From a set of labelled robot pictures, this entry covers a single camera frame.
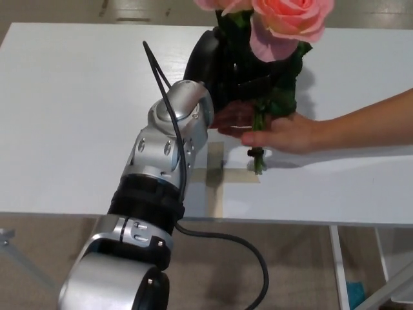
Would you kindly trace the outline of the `bare human hand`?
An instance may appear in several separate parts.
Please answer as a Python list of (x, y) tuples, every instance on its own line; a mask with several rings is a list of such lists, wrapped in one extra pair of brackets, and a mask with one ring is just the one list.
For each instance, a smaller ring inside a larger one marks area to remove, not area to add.
[(289, 154), (307, 154), (323, 131), (323, 123), (294, 113), (285, 118), (266, 118), (264, 128), (254, 130), (254, 104), (235, 101), (214, 116), (212, 129), (241, 140), (248, 147), (270, 147)]

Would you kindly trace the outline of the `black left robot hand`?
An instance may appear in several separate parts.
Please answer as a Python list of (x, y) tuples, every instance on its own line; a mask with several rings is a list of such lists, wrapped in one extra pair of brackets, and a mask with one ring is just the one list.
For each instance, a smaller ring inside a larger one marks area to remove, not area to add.
[(269, 95), (292, 64), (291, 56), (269, 63), (259, 60), (251, 51), (249, 39), (249, 29), (215, 27), (204, 32), (192, 50), (184, 78), (206, 87), (215, 112), (232, 101)]

